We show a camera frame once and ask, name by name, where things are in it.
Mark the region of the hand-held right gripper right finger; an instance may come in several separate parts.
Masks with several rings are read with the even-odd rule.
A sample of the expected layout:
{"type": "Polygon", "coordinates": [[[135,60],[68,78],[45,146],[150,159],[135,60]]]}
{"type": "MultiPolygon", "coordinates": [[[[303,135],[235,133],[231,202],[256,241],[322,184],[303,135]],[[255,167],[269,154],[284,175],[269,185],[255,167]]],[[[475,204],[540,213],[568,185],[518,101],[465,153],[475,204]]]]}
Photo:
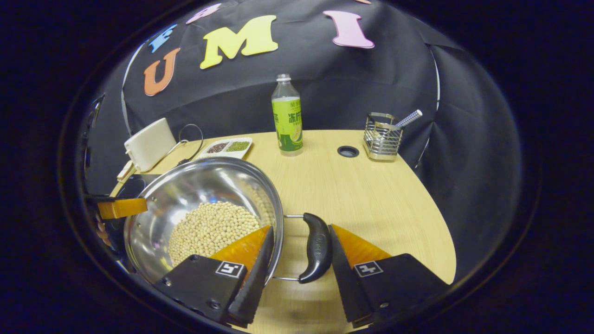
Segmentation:
{"type": "Polygon", "coordinates": [[[448,290],[411,254],[391,256],[337,225],[329,226],[329,234],[344,314],[354,328],[386,321],[448,290]]]}

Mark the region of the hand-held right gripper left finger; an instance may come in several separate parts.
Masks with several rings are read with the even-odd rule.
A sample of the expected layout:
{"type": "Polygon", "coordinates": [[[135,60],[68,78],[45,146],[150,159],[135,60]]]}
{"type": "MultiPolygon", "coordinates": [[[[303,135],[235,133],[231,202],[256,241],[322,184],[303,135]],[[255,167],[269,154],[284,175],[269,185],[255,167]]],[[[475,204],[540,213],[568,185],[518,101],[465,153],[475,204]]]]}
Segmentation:
{"type": "Polygon", "coordinates": [[[245,328],[254,321],[273,246],[266,226],[229,245],[221,259],[188,256],[153,286],[203,317],[245,328]]]}

